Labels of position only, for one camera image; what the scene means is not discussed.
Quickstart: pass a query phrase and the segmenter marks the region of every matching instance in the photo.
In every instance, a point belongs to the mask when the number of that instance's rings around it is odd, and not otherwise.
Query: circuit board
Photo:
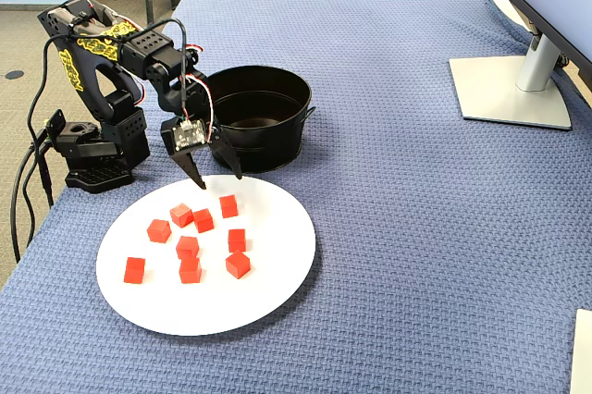
[[[195,121],[183,121],[173,128],[175,150],[184,149],[205,144],[204,123],[201,119]]]

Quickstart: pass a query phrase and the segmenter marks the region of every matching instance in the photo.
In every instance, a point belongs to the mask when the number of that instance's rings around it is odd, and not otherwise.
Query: black bucket
[[[281,68],[244,66],[208,77],[214,112],[243,172],[277,169],[298,156],[311,88]],[[216,161],[228,167],[214,154]]]

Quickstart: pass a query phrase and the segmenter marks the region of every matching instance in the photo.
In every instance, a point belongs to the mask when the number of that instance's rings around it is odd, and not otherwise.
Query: monitor
[[[550,79],[560,52],[592,76],[590,0],[510,0],[542,33],[526,56],[452,59],[465,118],[570,129],[565,103]]]

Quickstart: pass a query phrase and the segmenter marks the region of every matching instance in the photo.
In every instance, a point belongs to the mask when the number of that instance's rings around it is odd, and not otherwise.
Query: monitor base
[[[541,92],[524,92],[516,81],[525,56],[452,58],[450,69],[462,117],[569,130],[570,116],[553,80]]]

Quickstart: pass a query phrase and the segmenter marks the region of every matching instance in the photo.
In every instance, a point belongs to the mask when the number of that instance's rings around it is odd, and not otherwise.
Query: bucket handle
[[[300,124],[302,124],[304,121],[306,121],[308,119],[308,117],[315,111],[316,106],[314,105],[313,107],[311,107],[310,109],[308,109],[306,111],[306,114],[304,114],[304,117],[302,118],[302,121],[300,122]]]

